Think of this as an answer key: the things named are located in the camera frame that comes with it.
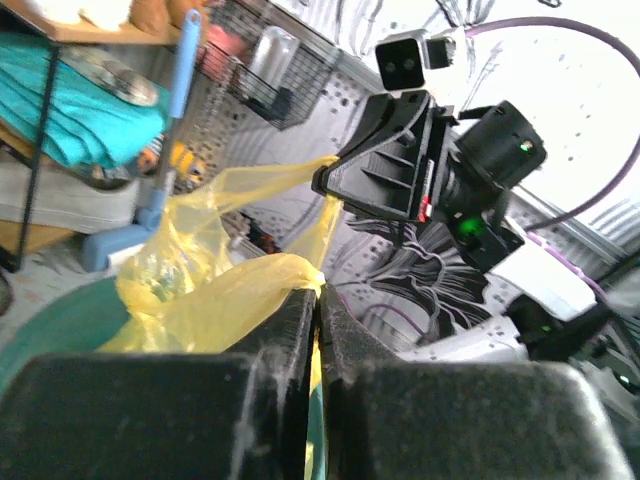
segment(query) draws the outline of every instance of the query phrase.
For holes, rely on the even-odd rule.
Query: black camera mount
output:
[[[454,140],[458,120],[478,122]],[[509,102],[461,112],[428,92],[369,98],[340,160],[316,172],[312,188],[345,210],[398,222],[437,221],[463,260],[486,272],[522,245],[488,219],[505,194],[546,158],[542,139]]]

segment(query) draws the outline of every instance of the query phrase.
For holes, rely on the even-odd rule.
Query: floor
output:
[[[23,269],[6,274],[13,290],[13,304],[0,317],[0,348],[15,332],[53,300],[94,282],[104,273],[89,274],[79,261],[82,239],[74,237],[25,259]]]

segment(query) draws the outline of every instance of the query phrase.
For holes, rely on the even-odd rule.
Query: blue mop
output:
[[[171,171],[171,150],[178,136],[179,120],[184,114],[191,86],[196,52],[200,41],[200,28],[200,14],[197,10],[190,10],[182,26],[182,37],[178,45],[173,71],[169,105],[171,127],[165,136],[160,154],[160,170],[155,178],[148,206],[136,212],[134,224],[87,237],[82,247],[82,263],[87,272],[106,270],[109,267],[110,255],[145,244],[160,225],[162,212],[167,201],[166,184]]]

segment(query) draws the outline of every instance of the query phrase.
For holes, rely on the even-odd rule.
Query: mop handle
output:
[[[196,63],[196,52],[200,43],[200,13],[191,9],[184,17],[182,25],[182,37],[178,45],[178,53],[173,67],[173,83],[171,85],[171,99],[169,103],[169,115],[171,127],[164,138],[162,151],[158,163],[160,171],[155,180],[155,189],[164,192],[171,171],[171,154],[173,145],[178,138],[178,122],[184,115],[187,103],[187,95],[193,78],[193,67]]]
[[[200,13],[191,9],[184,17],[182,37],[178,45],[176,63],[173,69],[173,83],[171,85],[171,104],[169,115],[172,118],[182,118],[187,103],[187,95],[193,78],[193,67],[196,53],[200,44]]]

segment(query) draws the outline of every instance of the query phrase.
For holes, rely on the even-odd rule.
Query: green led light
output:
[[[486,225],[482,217],[471,217],[458,225],[458,232],[466,236],[476,236],[484,232]]]
[[[529,153],[530,151],[533,150],[533,143],[531,143],[530,140],[525,140],[520,144],[520,150],[522,150],[523,152]]]

